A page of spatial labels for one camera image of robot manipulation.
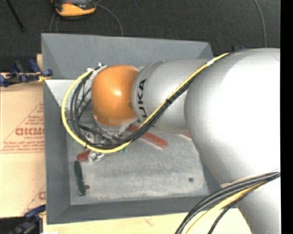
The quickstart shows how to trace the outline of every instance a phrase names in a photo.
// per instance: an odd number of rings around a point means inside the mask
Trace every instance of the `gray box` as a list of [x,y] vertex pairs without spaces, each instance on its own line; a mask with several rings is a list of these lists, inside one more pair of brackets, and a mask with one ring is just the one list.
[[152,129],[168,142],[165,149],[139,139],[126,153],[82,162],[90,188],[79,196],[73,161],[84,149],[66,133],[60,113],[68,86],[98,62],[142,67],[162,60],[211,59],[208,43],[42,34],[42,56],[43,67],[54,72],[44,87],[48,223],[187,212],[219,187],[190,139]]

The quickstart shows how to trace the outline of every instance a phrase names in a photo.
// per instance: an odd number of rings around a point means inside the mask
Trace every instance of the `clamp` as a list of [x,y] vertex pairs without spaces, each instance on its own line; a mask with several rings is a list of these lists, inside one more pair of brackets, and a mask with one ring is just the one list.
[[12,71],[5,76],[0,75],[0,87],[8,87],[30,81],[41,81],[53,75],[51,69],[41,70],[33,59],[29,60],[29,67],[32,70],[30,73],[22,73],[21,70],[24,70],[22,64],[19,60],[14,61]]
[[17,227],[15,227],[13,231],[9,231],[8,234],[30,233],[38,225],[38,222],[41,221],[41,217],[39,215],[45,210],[46,210],[46,206],[41,205],[30,210],[29,212],[26,212],[24,215],[26,221],[18,225]]

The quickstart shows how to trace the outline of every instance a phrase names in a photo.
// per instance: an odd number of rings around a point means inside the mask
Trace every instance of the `cable bundle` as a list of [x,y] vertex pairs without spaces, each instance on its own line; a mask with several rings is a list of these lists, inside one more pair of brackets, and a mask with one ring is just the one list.
[[235,203],[246,197],[248,194],[259,188],[260,186],[280,177],[280,172],[271,172],[264,175],[252,177],[242,182],[234,183],[227,186],[219,191],[214,192],[210,196],[204,198],[185,217],[183,222],[178,227],[175,234],[181,234],[189,222],[201,211],[208,209],[213,206],[210,210],[201,215],[195,222],[186,230],[186,234],[190,232],[193,227],[200,221],[206,219],[213,212],[223,209],[221,214],[216,218],[213,225],[211,226],[208,234],[211,234],[216,227],[222,216],[232,207]]

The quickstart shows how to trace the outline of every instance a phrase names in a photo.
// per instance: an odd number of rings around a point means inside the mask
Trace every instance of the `yellow device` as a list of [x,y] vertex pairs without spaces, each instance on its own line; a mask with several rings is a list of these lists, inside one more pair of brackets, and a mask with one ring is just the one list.
[[51,0],[56,12],[66,19],[81,19],[96,10],[93,0]]

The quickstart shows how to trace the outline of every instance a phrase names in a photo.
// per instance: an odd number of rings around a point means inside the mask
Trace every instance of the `black floor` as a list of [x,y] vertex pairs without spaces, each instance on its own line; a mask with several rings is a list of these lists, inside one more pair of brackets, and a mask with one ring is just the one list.
[[[115,18],[101,7],[85,20],[64,21],[52,20],[54,10],[49,0],[10,2],[25,32],[7,1],[0,0],[0,70],[9,70],[15,59],[35,57],[41,51],[42,32],[106,36],[121,32]],[[102,0],[99,5],[118,17],[124,36],[206,41],[215,55],[241,45],[280,47],[278,0]],[[0,234],[20,222],[0,220]]]

